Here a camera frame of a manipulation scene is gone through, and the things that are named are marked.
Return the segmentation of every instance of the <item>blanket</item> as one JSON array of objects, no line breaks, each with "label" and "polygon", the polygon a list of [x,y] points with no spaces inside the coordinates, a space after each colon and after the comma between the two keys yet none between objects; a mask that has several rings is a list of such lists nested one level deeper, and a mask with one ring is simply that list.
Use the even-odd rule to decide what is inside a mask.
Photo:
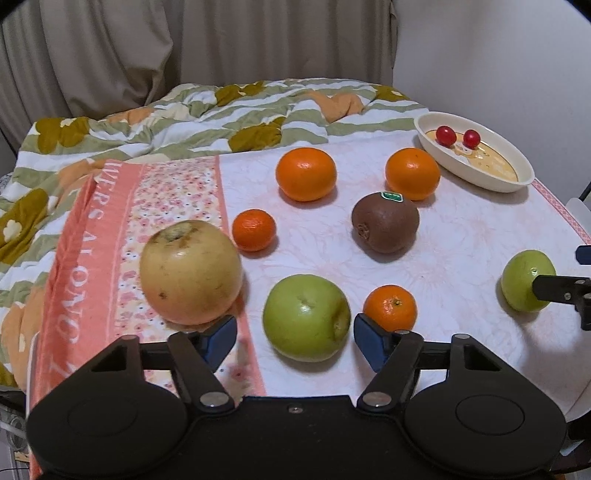
[{"label": "blanket", "polygon": [[288,79],[184,84],[102,120],[37,121],[0,196],[0,382],[26,386],[60,235],[80,189],[106,160],[151,163],[371,138],[413,130],[425,111],[389,86]]}]

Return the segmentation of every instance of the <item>kiwi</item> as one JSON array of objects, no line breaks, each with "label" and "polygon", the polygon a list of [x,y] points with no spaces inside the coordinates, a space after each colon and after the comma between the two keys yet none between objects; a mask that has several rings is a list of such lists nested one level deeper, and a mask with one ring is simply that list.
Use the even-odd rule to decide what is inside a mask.
[{"label": "kiwi", "polygon": [[351,222],[365,245],[391,254],[413,242],[419,215],[416,205],[399,193],[377,192],[357,202]]}]

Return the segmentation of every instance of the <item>orange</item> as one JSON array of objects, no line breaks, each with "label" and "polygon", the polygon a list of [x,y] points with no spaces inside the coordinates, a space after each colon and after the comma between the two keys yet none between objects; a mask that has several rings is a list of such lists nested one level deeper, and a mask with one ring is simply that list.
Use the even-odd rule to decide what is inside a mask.
[{"label": "orange", "polygon": [[417,321],[414,297],[398,285],[384,285],[369,294],[363,313],[388,332],[412,330]]},{"label": "orange", "polygon": [[336,185],[336,165],[317,148],[295,148],[283,155],[275,169],[279,188],[296,202],[312,202],[328,195]]},{"label": "orange", "polygon": [[234,242],[245,252],[258,252],[267,248],[276,233],[275,220],[263,210],[252,209],[239,213],[232,224]]},{"label": "orange", "polygon": [[403,148],[386,163],[386,183],[410,200],[424,200],[435,192],[441,172],[434,158],[419,148]]}]

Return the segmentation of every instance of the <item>small green apple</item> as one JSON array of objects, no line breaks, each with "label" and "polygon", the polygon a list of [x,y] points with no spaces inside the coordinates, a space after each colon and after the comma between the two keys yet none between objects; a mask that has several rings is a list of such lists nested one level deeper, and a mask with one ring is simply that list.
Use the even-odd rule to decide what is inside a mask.
[{"label": "small green apple", "polygon": [[507,263],[501,277],[501,290],[515,310],[539,312],[550,303],[538,300],[531,289],[538,275],[556,275],[550,259],[539,250],[524,250]]}]

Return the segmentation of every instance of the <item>blue gripper pad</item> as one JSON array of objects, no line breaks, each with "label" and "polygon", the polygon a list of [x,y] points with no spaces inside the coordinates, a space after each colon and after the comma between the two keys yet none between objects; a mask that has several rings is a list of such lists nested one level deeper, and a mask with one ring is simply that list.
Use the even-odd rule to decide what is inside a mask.
[{"label": "blue gripper pad", "polygon": [[199,352],[212,372],[219,368],[230,350],[232,350],[234,343],[236,343],[237,334],[238,325],[235,317],[232,317],[213,333],[208,334],[208,332],[205,332],[202,334],[202,344]]},{"label": "blue gripper pad", "polygon": [[574,256],[581,265],[591,265],[591,245],[581,245]]},{"label": "blue gripper pad", "polygon": [[378,373],[389,358],[389,355],[384,351],[383,334],[386,331],[376,331],[368,320],[364,314],[359,313],[353,323],[353,335],[355,343],[368,361],[369,366]]}]

